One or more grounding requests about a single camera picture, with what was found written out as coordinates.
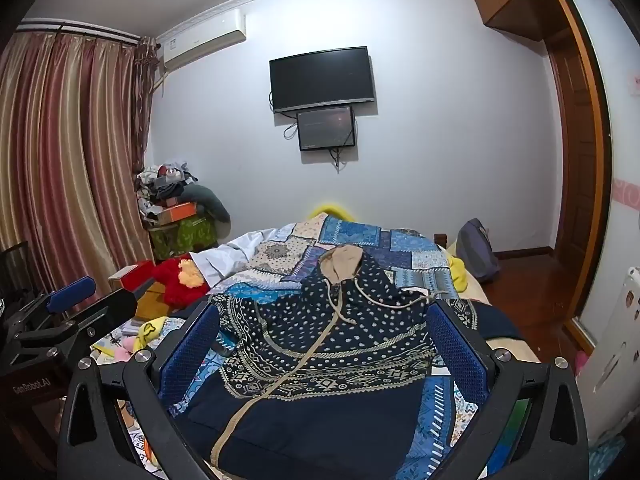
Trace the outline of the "red plush toy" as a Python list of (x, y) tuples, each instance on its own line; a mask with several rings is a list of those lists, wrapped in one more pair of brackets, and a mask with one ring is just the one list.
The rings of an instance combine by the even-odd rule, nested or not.
[(110, 277), (112, 284), (134, 292), (149, 280), (165, 287), (163, 303), (171, 310), (190, 307), (205, 296), (210, 287), (189, 254), (169, 258), (161, 263), (139, 261)]

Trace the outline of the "clutter pile of clothes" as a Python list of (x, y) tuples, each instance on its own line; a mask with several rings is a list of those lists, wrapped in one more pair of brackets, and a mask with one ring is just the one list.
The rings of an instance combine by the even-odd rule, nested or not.
[(221, 200), (210, 188), (198, 183), (185, 162), (146, 168), (137, 175), (136, 189), (139, 212), (148, 226), (158, 226), (157, 216), (165, 208), (183, 203), (196, 203), (196, 216), (208, 214), (217, 222), (231, 221)]

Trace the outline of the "white sheet on bed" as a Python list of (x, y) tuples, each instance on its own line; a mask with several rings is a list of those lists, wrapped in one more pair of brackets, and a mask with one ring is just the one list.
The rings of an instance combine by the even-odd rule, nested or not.
[(190, 252), (190, 257), (206, 284), (213, 288), (229, 276), (244, 270), (260, 244), (272, 240), (283, 242), (292, 233), (294, 226), (294, 223), (289, 223), (282, 228), (247, 232), (218, 247)]

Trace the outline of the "large black wall television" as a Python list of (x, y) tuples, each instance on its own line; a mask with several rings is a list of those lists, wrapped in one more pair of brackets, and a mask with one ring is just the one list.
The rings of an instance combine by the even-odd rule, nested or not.
[(277, 113), (375, 101), (367, 47), (307, 52), (269, 62)]

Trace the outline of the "small black wall monitor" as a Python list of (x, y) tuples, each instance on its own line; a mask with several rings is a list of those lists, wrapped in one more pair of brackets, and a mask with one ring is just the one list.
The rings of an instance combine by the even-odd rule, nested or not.
[(297, 130), (302, 152), (353, 148), (356, 145), (355, 117), (351, 106), (300, 112)]

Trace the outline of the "white plastic board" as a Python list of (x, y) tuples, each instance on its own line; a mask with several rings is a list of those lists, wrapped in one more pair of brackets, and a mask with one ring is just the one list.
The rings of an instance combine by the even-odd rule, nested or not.
[(589, 445), (619, 434), (639, 415), (639, 269), (630, 268), (597, 347), (577, 375)]

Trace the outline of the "purple grey backpack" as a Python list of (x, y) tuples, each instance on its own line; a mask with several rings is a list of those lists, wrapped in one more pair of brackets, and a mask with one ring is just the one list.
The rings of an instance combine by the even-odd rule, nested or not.
[(466, 270), (480, 283), (491, 281), (500, 271), (487, 231), (477, 218), (465, 222), (457, 236), (456, 254)]

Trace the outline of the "orange box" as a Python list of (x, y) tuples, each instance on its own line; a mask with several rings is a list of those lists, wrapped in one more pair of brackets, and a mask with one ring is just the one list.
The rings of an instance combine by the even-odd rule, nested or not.
[(198, 213), (196, 203), (183, 203), (169, 208), (165, 208), (157, 216), (157, 225), (166, 226), (174, 222), (195, 216)]

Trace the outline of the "striped red gold curtain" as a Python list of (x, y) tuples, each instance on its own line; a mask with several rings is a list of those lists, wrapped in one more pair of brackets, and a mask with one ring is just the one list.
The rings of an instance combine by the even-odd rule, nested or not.
[(134, 181), (143, 169), (158, 66), (135, 46), (67, 32), (16, 32), (1, 53), (1, 246), (29, 246), (36, 281), (58, 289), (149, 260)]

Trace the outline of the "yellow plush blanket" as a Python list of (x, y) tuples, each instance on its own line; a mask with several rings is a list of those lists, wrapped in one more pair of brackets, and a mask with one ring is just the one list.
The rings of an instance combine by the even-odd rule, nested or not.
[(446, 252), (446, 256), (454, 289), (457, 292), (465, 292), (468, 289), (469, 283), (468, 272), (466, 272), (464, 262), (460, 258), (451, 255), (449, 252)]

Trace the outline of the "green storage box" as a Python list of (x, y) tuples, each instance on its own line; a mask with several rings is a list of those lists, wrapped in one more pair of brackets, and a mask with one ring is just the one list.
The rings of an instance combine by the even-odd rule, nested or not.
[(157, 261), (200, 252), (217, 244), (215, 223), (209, 216), (194, 216), (148, 229)]

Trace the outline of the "brown wooden door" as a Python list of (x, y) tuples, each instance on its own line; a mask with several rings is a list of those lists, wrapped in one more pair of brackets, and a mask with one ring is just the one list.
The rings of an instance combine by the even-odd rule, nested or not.
[(586, 25), (573, 0), (558, 0), (566, 25), (549, 36), (558, 94), (563, 187), (555, 253), (577, 281), (566, 317), (581, 315), (600, 261), (610, 209), (612, 153), (608, 103)]

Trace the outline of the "white wall air conditioner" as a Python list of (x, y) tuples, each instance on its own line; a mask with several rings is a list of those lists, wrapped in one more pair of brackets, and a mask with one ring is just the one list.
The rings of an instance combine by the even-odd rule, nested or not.
[(240, 9), (186, 25), (160, 38), (164, 69), (173, 72), (245, 40), (245, 15)]

